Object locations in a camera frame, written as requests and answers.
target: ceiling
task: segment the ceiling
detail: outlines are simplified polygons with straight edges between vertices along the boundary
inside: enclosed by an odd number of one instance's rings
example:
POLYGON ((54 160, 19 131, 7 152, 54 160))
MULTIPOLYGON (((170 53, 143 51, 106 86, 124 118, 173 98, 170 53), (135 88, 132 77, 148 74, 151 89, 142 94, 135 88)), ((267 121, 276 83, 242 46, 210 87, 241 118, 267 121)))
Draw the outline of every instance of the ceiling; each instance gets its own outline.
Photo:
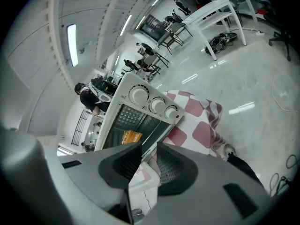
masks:
POLYGON ((144 15, 147 15, 155 0, 60 0, 59 27, 62 52, 69 60, 67 26, 76 24, 79 64, 66 66, 74 83, 79 82, 93 69, 98 68, 115 49, 122 44, 120 37, 129 15, 132 18, 126 30, 136 28, 144 15))

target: black pants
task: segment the black pants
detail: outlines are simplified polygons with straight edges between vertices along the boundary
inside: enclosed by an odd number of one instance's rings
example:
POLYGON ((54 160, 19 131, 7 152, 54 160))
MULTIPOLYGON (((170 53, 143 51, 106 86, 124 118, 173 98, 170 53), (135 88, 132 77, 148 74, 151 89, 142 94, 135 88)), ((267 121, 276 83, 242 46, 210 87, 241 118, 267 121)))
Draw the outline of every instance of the black pants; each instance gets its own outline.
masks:
POLYGON ((181 8, 182 12, 187 16, 191 11, 187 8, 187 7, 184 7, 183 4, 181 2, 176 2, 176 5, 178 7, 181 8))
POLYGON ((260 185, 263 186, 263 184, 259 181, 258 177, 256 176, 255 172, 252 170, 252 168, 242 159, 239 157, 230 154, 227 160, 228 163, 232 164, 236 168, 240 169, 242 172, 247 174, 250 178, 257 181, 260 185))
POLYGON ((100 110, 102 110, 103 112, 106 112, 109 104, 110 104, 110 102, 102 102, 102 103, 98 103, 96 105, 100 110))

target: shelf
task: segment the shelf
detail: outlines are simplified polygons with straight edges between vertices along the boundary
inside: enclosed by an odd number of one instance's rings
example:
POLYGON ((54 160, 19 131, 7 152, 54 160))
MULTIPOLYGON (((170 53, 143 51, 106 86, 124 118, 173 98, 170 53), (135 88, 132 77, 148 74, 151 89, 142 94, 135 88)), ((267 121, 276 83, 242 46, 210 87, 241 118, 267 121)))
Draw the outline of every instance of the shelf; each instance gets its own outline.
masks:
POLYGON ((215 13, 200 22, 197 26, 199 26, 201 30, 204 30, 221 21, 222 19, 229 17, 231 14, 232 13, 215 13))
POLYGON ((258 17, 258 18, 261 18, 261 19, 263 19, 263 20, 266 20, 266 19, 263 17, 262 14, 257 13, 257 14, 255 14, 255 16, 258 17))

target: desk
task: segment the desk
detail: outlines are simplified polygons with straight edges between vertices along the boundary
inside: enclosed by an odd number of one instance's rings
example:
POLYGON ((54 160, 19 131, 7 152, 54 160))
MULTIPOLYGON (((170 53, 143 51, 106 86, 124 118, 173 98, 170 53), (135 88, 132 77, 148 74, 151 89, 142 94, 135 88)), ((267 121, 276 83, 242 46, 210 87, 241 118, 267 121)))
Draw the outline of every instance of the desk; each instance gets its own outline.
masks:
POLYGON ((231 15, 234 17, 234 19, 235 19, 235 21, 238 25, 243 45, 246 45, 246 40, 245 40, 243 28, 240 24, 238 16, 236 15, 236 13, 233 9, 233 6, 230 3, 230 0, 212 1, 208 4, 206 4, 205 6, 203 6, 202 8, 200 8, 199 10, 197 10, 196 12, 194 12, 192 15, 187 17, 185 20, 183 20, 183 23, 187 24, 188 26, 192 27, 193 30, 198 32, 198 34, 200 35, 200 37, 204 41, 205 45, 207 46, 209 52, 211 53, 211 56, 212 56, 213 60, 217 60, 216 55, 213 52, 207 38, 202 33, 202 30, 204 30, 204 29, 216 24, 217 22, 221 21, 222 24, 225 26, 226 31, 229 32, 229 28, 227 27, 226 22, 224 21, 224 18, 229 17, 231 15), (225 6, 228 6, 231 12, 220 13, 218 10, 222 7, 225 7, 225 6), (209 14, 212 14, 213 12, 216 12, 216 13, 209 16, 209 17, 207 17, 205 20, 202 20, 203 18, 205 18, 209 14))

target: oven door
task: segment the oven door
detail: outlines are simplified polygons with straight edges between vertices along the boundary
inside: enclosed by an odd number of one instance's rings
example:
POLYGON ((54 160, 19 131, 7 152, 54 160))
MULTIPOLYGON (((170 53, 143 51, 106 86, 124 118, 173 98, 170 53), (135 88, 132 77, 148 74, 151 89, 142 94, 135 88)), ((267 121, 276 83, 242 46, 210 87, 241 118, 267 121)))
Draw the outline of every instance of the oven door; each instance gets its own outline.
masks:
POLYGON ((121 146, 124 131, 132 130, 142 134, 140 142, 142 154, 145 154, 150 151, 152 145, 163 140, 173 126, 123 104, 112 123, 102 149, 121 146))

